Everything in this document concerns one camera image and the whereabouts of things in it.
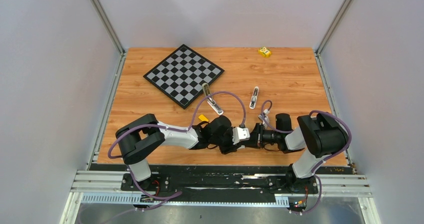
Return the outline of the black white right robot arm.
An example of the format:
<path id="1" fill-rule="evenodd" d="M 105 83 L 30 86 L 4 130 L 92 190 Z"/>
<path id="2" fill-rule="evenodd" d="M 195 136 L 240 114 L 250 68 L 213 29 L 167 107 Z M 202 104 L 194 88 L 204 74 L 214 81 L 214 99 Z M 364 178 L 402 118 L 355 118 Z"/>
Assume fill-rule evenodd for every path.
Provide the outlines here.
<path id="1" fill-rule="evenodd" d="M 289 165 L 286 172 L 286 188 L 298 193 L 307 179 L 327 160 L 344 152 L 352 141 L 352 133 L 338 117 L 328 112 L 314 110 L 311 114 L 298 116 L 298 127 L 292 127 L 289 114 L 275 116 L 275 127 L 267 121 L 257 123 L 250 138 L 243 145 L 261 149 L 276 144 L 279 151 L 287 154 L 302 151 L 301 157 Z"/>

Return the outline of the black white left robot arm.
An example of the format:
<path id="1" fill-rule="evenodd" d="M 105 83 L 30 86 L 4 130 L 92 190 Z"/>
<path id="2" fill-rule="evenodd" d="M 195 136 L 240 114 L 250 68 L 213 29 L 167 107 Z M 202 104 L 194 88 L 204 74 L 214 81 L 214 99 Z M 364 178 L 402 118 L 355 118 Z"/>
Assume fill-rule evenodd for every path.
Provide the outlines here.
<path id="1" fill-rule="evenodd" d="M 250 134 L 245 126 L 232 126 L 224 115 L 211 122 L 179 127 L 158 121 L 154 114 L 146 114 L 118 129 L 115 137 L 121 157 L 133 174 L 135 186 L 146 191 L 153 185 L 147 157 L 158 147 L 178 146 L 200 150 L 216 145 L 221 153 L 227 154 L 236 151 L 242 141 L 250 138 Z"/>

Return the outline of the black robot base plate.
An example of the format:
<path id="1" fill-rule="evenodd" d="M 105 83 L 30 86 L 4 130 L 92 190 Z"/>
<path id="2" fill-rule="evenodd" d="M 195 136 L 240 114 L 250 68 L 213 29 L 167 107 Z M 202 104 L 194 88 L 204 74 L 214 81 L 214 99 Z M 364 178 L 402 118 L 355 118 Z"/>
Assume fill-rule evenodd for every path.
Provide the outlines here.
<path id="1" fill-rule="evenodd" d="M 130 174 L 121 179 L 121 190 L 140 192 L 142 198 L 203 203 L 272 203 L 276 194 L 303 199 L 318 194 L 314 177 L 294 181 L 280 166 L 173 166 L 152 165 L 151 176 L 136 183 Z"/>

